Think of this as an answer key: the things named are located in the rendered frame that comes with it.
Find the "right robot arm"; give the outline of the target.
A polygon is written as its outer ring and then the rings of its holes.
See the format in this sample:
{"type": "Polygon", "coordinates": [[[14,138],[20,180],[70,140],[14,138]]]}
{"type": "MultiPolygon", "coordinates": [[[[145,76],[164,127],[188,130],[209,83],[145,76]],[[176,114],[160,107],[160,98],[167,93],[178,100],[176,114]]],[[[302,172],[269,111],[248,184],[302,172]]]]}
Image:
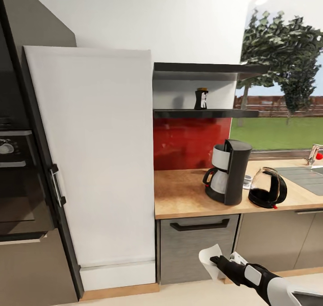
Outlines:
{"type": "Polygon", "coordinates": [[[323,306],[323,293],[312,290],[266,270],[259,264],[251,264],[236,251],[228,260],[220,255],[210,258],[237,286],[255,288],[269,306],[323,306]]]}

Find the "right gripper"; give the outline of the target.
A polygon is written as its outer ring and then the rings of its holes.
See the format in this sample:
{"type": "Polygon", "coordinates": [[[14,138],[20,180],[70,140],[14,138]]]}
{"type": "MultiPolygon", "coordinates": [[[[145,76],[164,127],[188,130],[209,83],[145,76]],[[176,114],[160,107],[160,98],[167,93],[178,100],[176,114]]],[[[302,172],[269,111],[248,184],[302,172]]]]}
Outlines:
{"type": "Polygon", "coordinates": [[[210,258],[210,261],[214,262],[217,264],[217,268],[223,272],[231,281],[233,281],[237,286],[240,286],[241,283],[238,281],[236,277],[236,267],[239,265],[238,263],[235,262],[230,262],[227,258],[224,256],[220,255],[214,256],[210,258]]]}

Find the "bottle of coffee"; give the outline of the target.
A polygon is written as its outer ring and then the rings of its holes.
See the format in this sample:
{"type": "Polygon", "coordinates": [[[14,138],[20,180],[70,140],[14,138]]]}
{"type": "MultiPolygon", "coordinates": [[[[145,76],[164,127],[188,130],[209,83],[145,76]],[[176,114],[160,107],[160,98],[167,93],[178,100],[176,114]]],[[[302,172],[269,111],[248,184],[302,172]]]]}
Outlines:
{"type": "Polygon", "coordinates": [[[197,91],[195,91],[196,103],[195,103],[194,109],[201,109],[201,110],[207,109],[206,98],[207,98],[208,92],[209,91],[207,91],[207,88],[198,88],[197,91]]]}

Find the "paper coffee filter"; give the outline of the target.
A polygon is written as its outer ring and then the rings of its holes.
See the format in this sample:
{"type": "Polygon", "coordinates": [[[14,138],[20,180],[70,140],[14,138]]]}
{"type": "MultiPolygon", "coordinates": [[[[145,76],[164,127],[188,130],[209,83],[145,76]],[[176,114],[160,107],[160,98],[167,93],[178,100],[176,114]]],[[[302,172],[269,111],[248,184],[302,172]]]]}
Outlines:
{"type": "Polygon", "coordinates": [[[199,252],[200,261],[205,266],[215,283],[219,274],[219,269],[217,268],[216,263],[210,261],[210,258],[214,256],[220,257],[220,255],[222,255],[222,252],[218,244],[199,252]]]}

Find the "coffee cup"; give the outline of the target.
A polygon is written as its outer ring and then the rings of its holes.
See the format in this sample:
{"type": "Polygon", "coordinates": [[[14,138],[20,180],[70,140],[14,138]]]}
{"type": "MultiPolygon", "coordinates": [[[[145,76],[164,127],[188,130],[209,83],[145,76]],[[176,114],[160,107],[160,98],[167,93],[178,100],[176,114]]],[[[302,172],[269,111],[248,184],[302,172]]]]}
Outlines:
{"type": "Polygon", "coordinates": [[[248,185],[250,182],[252,182],[252,177],[251,176],[249,176],[249,175],[245,175],[245,177],[244,177],[244,184],[245,185],[248,185]]]}

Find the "electric kettle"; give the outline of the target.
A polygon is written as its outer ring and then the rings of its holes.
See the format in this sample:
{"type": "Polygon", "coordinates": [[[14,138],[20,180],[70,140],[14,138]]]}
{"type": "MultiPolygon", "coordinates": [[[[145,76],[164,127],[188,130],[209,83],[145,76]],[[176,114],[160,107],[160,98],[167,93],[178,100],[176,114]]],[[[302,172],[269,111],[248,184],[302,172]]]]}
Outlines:
{"type": "Polygon", "coordinates": [[[287,196],[287,185],[278,172],[270,167],[260,167],[254,176],[249,200],[263,208],[272,209],[282,203],[287,196]]]}

